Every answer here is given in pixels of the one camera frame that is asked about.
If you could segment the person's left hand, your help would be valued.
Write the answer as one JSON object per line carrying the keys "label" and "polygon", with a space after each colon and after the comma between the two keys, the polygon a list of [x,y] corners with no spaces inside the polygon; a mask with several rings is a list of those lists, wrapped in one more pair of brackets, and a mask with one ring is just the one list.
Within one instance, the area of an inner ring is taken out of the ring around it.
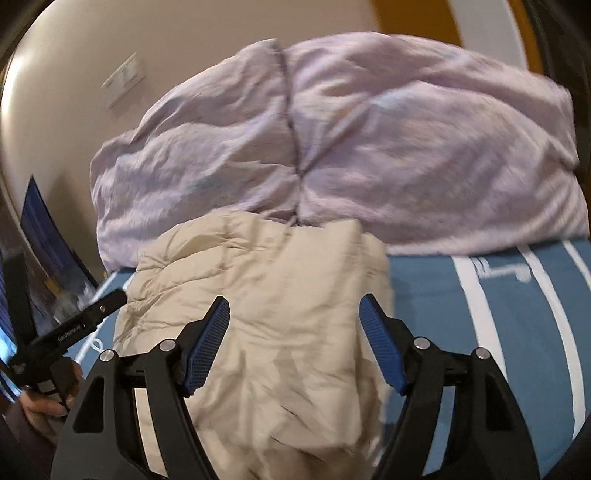
{"label": "person's left hand", "polygon": [[72,371],[76,381],[70,388],[64,405],[30,390],[23,390],[18,399],[25,417],[33,429],[53,444],[56,444],[58,440],[58,431],[53,427],[53,424],[68,415],[84,381],[81,367],[75,361],[72,361]]}

